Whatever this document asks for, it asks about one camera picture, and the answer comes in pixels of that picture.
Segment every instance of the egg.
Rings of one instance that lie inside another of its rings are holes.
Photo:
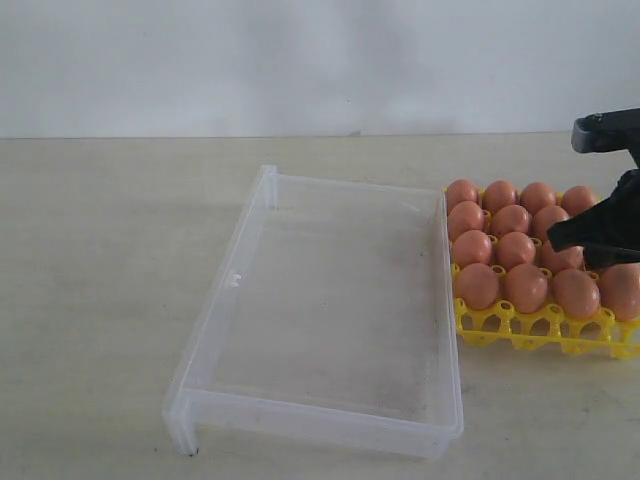
[[[594,191],[584,185],[578,185],[564,192],[560,206],[564,208],[569,215],[575,217],[585,210],[590,209],[596,203],[598,203],[598,196]]]
[[[520,205],[526,208],[531,215],[535,215],[548,205],[555,204],[556,192],[546,183],[530,183],[520,194]]]
[[[581,268],[584,264],[583,251],[582,247],[571,247],[556,252],[547,240],[540,247],[540,265],[553,274],[569,268]]]
[[[518,203],[518,191],[513,183],[498,180],[487,187],[482,201],[484,208],[495,215],[501,208]]]
[[[521,263],[533,263],[536,258],[536,246],[526,234],[509,232],[496,245],[496,260],[509,271]]]
[[[547,300],[549,280],[530,263],[513,267],[504,278],[504,296],[520,313],[533,313]]]
[[[478,187],[469,180],[461,178],[447,187],[447,213],[451,213],[453,207],[462,202],[478,203]]]
[[[482,230],[484,212],[477,203],[464,201],[453,207],[447,218],[449,240],[455,242],[460,235],[469,230]]]
[[[553,277],[552,289],[556,303],[575,319],[587,319],[600,307],[598,286],[582,270],[562,270]]]
[[[491,261],[491,239],[480,230],[469,230],[458,237],[451,247],[451,259],[460,268],[471,263]]]
[[[616,320],[627,322],[640,316],[640,265],[620,264],[607,268],[598,281],[602,306]]]
[[[520,205],[508,205],[495,214],[491,220],[490,233],[502,238],[509,232],[528,233],[531,215]]]
[[[456,276],[454,292],[456,298],[462,298],[472,310],[484,310],[498,299],[498,275],[484,263],[472,263]]]
[[[549,239],[549,237],[547,237],[549,227],[554,223],[564,222],[565,220],[569,220],[569,214],[564,208],[558,207],[557,205],[549,205],[540,209],[540,211],[535,214],[531,224],[531,231],[535,237],[546,242]]]

